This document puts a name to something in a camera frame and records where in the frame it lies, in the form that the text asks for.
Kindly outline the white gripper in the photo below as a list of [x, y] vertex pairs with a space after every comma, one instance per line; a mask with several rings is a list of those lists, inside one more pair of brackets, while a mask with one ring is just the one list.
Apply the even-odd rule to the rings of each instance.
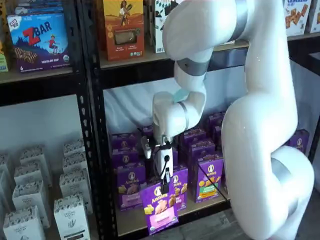
[[167, 194], [173, 176], [173, 148], [157, 145], [153, 157], [155, 175], [161, 180], [161, 193]]

